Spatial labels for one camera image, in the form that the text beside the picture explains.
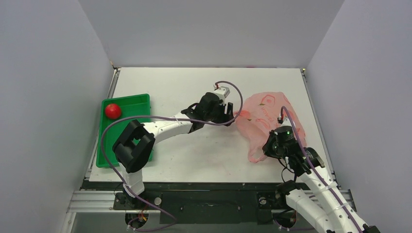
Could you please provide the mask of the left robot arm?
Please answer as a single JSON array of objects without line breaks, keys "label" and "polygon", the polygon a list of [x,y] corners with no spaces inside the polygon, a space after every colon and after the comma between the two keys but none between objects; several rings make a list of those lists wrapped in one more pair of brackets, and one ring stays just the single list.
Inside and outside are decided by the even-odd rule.
[{"label": "left robot arm", "polygon": [[155,144],[180,134],[192,133],[209,123],[229,126],[234,118],[233,104],[226,102],[230,90],[218,87],[205,93],[198,103],[171,119],[141,123],[130,121],[114,143],[112,150],[124,179],[126,203],[134,209],[144,205],[142,169],[148,163]]}]

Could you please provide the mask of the pink plastic bag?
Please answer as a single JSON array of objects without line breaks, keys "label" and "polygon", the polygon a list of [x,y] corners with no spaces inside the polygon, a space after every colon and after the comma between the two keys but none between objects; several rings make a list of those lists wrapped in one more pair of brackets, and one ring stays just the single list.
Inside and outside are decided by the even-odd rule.
[{"label": "pink plastic bag", "polygon": [[262,152],[262,147],[267,142],[269,132],[280,126],[277,118],[282,106],[288,109],[303,146],[307,145],[306,132],[284,93],[253,94],[243,102],[240,115],[235,120],[240,134],[249,142],[248,160],[251,163],[258,163],[267,158]]}]

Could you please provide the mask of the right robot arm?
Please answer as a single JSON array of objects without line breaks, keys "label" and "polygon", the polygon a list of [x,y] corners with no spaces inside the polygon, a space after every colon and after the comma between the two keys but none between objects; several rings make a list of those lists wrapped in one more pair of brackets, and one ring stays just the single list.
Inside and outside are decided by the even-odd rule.
[{"label": "right robot arm", "polygon": [[270,131],[263,146],[266,156],[281,159],[316,197],[314,202],[293,180],[277,186],[274,201],[296,210],[319,233],[378,233],[368,225],[340,192],[323,160],[310,147],[300,147],[291,126]]}]

